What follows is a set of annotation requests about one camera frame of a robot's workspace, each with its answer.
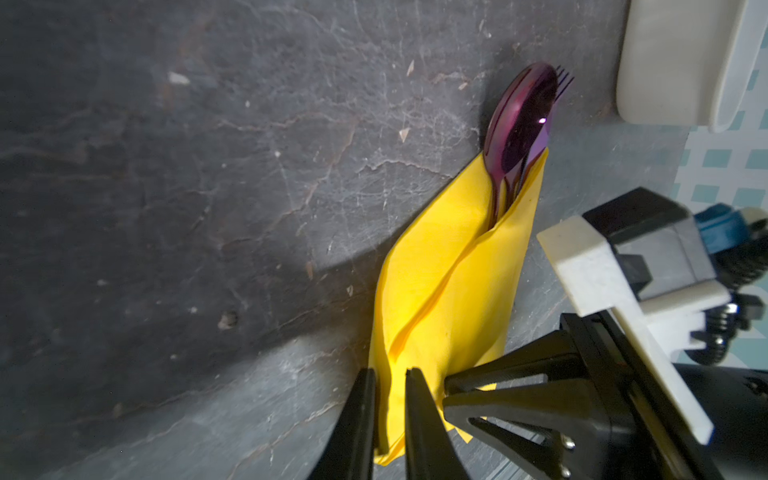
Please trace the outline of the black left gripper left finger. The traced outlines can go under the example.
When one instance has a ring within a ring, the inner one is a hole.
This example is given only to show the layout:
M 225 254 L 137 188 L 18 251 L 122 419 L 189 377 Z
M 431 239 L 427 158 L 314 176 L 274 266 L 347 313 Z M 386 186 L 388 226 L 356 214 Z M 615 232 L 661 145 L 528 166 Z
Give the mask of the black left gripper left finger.
M 376 400 L 376 373 L 361 369 L 309 480 L 372 478 Z

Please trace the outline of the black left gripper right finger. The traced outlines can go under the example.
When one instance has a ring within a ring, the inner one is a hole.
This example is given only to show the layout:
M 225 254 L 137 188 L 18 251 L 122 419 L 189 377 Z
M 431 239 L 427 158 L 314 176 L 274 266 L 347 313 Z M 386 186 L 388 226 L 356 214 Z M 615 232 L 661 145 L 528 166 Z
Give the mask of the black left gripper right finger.
M 468 479 L 418 368 L 405 379 L 405 446 L 408 479 Z

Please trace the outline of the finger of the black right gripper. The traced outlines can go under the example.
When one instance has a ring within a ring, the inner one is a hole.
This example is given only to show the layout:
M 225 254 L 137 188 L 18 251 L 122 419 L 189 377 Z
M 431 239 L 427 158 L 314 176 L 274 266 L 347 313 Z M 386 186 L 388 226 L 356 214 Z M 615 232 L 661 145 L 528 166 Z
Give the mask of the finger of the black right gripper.
M 579 377 L 579 352 L 567 331 L 551 332 L 496 360 L 449 375 L 444 386 L 452 395 L 536 375 L 548 380 Z
M 457 393 L 443 411 L 535 479 L 600 477 L 600 400 L 586 380 Z

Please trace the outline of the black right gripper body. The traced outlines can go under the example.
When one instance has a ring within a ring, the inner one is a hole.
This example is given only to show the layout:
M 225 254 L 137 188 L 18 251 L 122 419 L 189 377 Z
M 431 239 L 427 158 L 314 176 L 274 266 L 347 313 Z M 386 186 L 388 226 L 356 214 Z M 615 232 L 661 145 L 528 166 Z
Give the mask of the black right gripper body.
M 585 413 L 557 430 L 562 465 L 574 478 L 766 478 L 766 371 L 676 365 L 714 423 L 699 444 L 607 313 L 565 313 L 560 331 L 574 345 L 580 378 L 596 392 Z

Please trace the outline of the yellow paper napkin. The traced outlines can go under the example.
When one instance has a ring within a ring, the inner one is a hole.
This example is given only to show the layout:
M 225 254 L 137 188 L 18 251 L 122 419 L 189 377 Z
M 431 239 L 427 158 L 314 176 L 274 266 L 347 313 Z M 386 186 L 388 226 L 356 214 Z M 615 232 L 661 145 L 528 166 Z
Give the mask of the yellow paper napkin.
M 513 205 L 491 225 L 491 181 L 477 156 L 387 254 L 368 361 L 378 381 L 376 464 L 405 453 L 407 370 L 420 369 L 440 402 L 447 376 L 503 354 L 546 161 L 540 157 Z

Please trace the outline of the purple spoon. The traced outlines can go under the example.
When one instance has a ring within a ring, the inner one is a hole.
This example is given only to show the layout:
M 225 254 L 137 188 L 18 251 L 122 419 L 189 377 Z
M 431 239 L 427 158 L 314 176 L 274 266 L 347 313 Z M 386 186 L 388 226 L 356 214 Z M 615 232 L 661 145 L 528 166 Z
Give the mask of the purple spoon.
M 494 226 L 521 188 L 525 163 L 554 105 L 556 69 L 533 63 L 509 84 L 488 125 L 482 156 L 491 181 L 489 225 Z

